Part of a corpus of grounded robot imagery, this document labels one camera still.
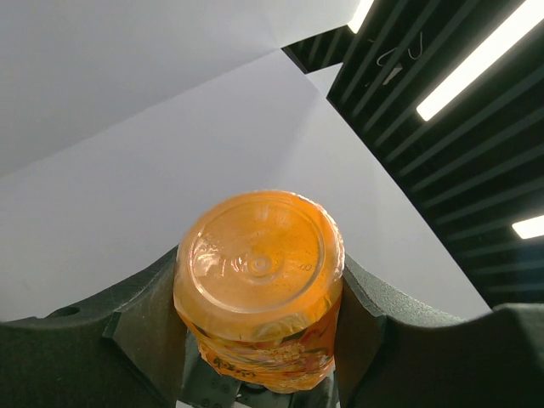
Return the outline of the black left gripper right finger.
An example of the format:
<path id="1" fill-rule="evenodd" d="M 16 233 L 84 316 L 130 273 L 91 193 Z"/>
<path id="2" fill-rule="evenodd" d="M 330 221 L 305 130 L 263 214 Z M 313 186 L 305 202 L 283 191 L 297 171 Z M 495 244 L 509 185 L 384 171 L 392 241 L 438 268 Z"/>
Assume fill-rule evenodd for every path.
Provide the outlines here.
<path id="1" fill-rule="evenodd" d="M 464 320 L 347 258 L 335 361 L 343 407 L 540 407 L 543 307 Z"/>

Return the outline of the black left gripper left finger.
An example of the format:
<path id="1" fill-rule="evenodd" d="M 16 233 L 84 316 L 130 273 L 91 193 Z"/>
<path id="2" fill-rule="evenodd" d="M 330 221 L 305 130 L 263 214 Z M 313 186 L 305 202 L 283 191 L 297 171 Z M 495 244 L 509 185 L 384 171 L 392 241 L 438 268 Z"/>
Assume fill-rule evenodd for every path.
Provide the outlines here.
<path id="1" fill-rule="evenodd" d="M 1 324 L 3 407 L 174 407 L 186 327 L 170 250 L 149 267 L 44 318 Z"/>

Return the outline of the orange juice bottle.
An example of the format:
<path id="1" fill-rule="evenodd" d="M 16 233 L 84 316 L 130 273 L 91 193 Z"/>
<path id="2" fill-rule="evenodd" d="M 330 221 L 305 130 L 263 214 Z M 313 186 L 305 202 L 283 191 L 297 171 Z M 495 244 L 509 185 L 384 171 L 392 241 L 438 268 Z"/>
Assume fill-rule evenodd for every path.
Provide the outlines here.
<path id="1" fill-rule="evenodd" d="M 174 307 L 220 375 L 280 394 L 334 366 L 345 250 L 320 204 L 282 190 L 230 197 L 178 246 Z"/>

